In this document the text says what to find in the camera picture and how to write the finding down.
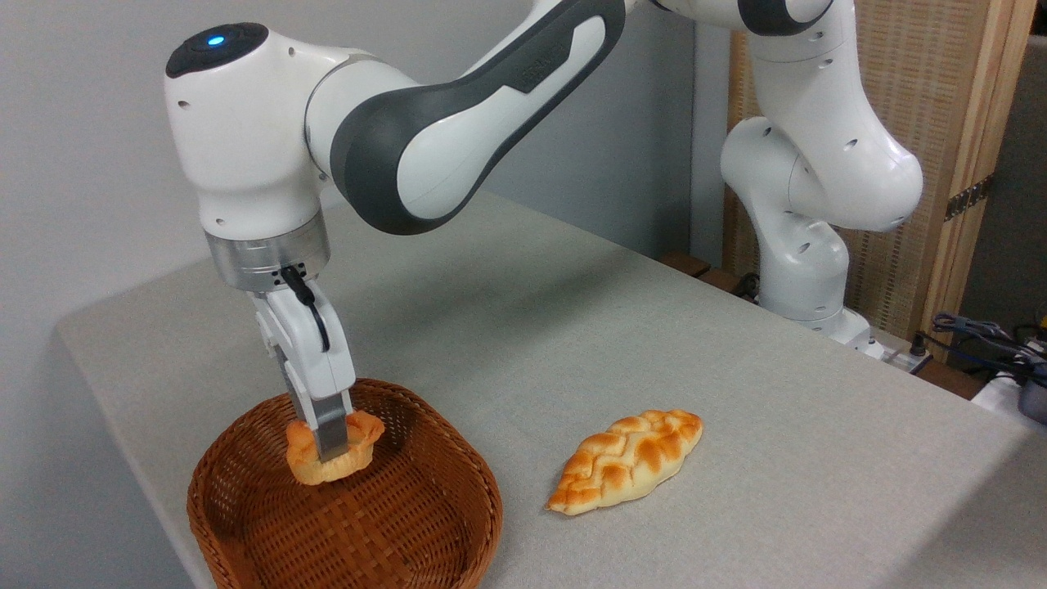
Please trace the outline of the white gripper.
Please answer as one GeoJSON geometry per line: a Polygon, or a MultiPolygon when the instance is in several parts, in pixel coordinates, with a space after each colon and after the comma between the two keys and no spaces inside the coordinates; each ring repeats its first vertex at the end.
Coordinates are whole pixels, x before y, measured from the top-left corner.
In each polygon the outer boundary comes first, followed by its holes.
{"type": "Polygon", "coordinates": [[[275,357],[298,418],[315,428],[321,463],[348,452],[347,416],[353,410],[348,388],[356,373],[343,325],[318,284],[308,282],[320,321],[312,307],[292,290],[254,292],[251,302],[262,337],[275,357]]]}

